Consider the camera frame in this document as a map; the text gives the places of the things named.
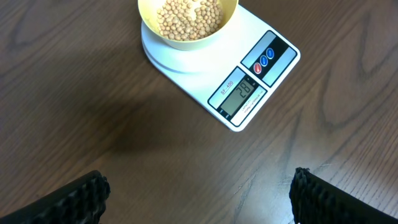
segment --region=white scale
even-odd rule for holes
[[[142,22],[142,45],[166,77],[233,131],[242,131],[300,60],[300,51],[238,6],[211,45],[168,46]]]

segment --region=digital display screen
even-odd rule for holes
[[[235,111],[239,109],[239,106],[250,96],[253,90],[254,87],[250,83],[246,80],[242,80],[221,105],[221,109],[232,116]]]

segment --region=wood grain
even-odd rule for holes
[[[160,74],[130,0],[0,2],[0,216],[98,169],[102,223],[289,223],[298,166],[398,218],[398,1],[241,1],[302,59],[241,133]]]

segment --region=pile of beans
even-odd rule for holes
[[[205,38],[218,31],[223,20],[221,4],[217,4],[217,0],[200,1],[200,4],[198,1],[166,0],[162,8],[157,10],[160,34],[170,40],[189,41]]]

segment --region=bowl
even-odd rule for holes
[[[190,2],[192,2],[194,5],[191,11],[191,17],[193,18],[193,20],[195,20],[197,16],[194,12],[194,9],[201,6],[200,1],[202,0],[198,0],[197,2],[193,2],[192,0],[190,0]],[[157,22],[157,15],[158,15],[157,9],[162,8],[166,0],[138,0],[138,9],[141,18],[146,24],[146,26],[152,32],[158,35],[166,44],[179,50],[197,50],[211,44],[214,40],[217,39],[218,36],[222,35],[224,27],[228,25],[228,21],[232,18],[236,8],[238,7],[238,1],[239,0],[218,0],[218,3],[221,4],[221,7],[224,12],[223,20],[219,25],[221,28],[218,31],[216,31],[214,34],[209,35],[208,37],[205,37],[200,40],[190,40],[190,41],[170,40],[163,37],[160,34],[160,32],[157,30],[157,26],[159,24]]]

